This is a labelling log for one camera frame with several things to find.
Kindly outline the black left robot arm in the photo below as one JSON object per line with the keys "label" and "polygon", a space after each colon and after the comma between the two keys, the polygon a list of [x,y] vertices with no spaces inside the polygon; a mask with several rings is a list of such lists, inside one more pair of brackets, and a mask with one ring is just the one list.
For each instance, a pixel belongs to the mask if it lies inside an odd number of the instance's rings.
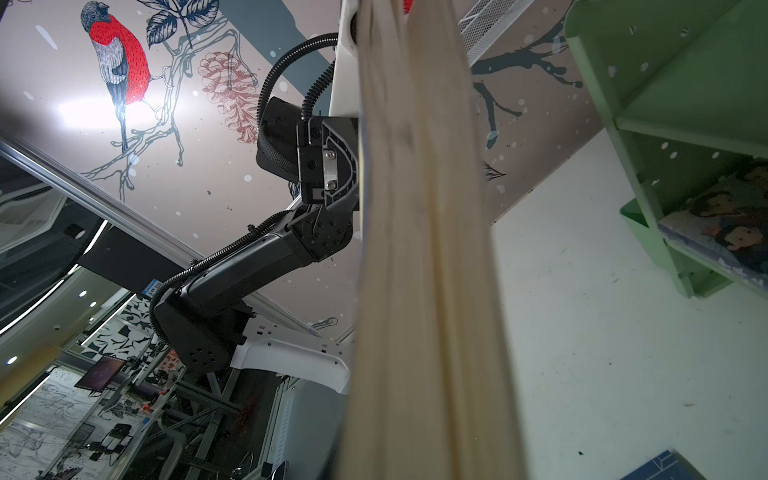
{"label": "black left robot arm", "polygon": [[273,95],[290,65],[337,41],[328,33],[289,50],[267,74],[257,104],[258,165],[298,187],[296,205],[250,226],[243,237],[169,278],[151,296],[155,333],[191,371],[264,370],[339,394],[349,390],[352,354],[346,345],[284,330],[259,319],[245,302],[254,291],[332,257],[352,240],[360,200],[358,122],[314,112],[334,69],[322,73],[301,105]]}

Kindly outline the colourful cartoon cover book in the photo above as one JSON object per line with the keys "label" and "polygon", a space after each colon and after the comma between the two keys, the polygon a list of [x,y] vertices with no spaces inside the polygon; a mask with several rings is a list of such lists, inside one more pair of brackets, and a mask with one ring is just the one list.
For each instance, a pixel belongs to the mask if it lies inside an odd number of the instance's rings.
{"label": "colourful cartoon cover book", "polygon": [[767,288],[767,162],[753,160],[662,218],[658,229],[742,278]]}

